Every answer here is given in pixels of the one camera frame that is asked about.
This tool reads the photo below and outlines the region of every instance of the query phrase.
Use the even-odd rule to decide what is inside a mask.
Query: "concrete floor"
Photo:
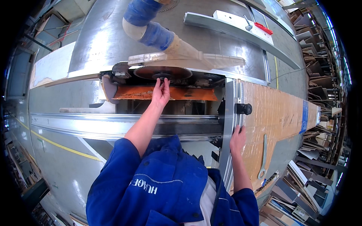
[[[279,13],[283,13],[278,4],[274,4],[273,7],[279,10]],[[283,19],[291,26],[286,15],[283,16]],[[265,24],[261,15],[257,15],[257,21]],[[274,45],[297,62],[301,68],[304,68],[305,65],[299,44],[273,21],[266,18],[266,22],[269,29],[274,32]],[[78,34],[79,32],[75,32],[66,36],[63,40],[63,46],[74,42]],[[41,50],[38,56],[44,54],[46,52]],[[281,91],[307,99],[307,75],[305,70],[295,71],[284,62],[276,59],[277,71],[274,56],[269,53],[267,55],[272,79],[270,86],[277,87],[276,75],[278,73],[278,88]],[[59,214],[68,222],[72,222],[69,217],[71,213],[86,219],[85,204],[88,191],[104,163],[64,150],[37,136],[35,133],[67,148],[94,156],[77,137],[29,126],[28,112],[59,113],[61,107],[88,107],[89,104],[100,102],[98,87],[99,81],[96,80],[76,81],[47,88],[38,87],[30,90],[25,99],[12,100],[11,102],[16,108],[13,113],[22,122],[21,124],[16,119],[11,121],[10,131],[13,139],[17,140],[14,143],[15,145],[22,145],[34,157],[50,188],[50,195],[46,195],[41,204],[49,215],[51,213],[54,215]],[[280,174],[285,171],[288,162],[293,159],[298,146],[301,144],[301,140],[302,136],[296,135],[277,143],[266,174],[267,178],[277,170]],[[265,201],[270,190],[271,188],[257,198],[259,206]]]

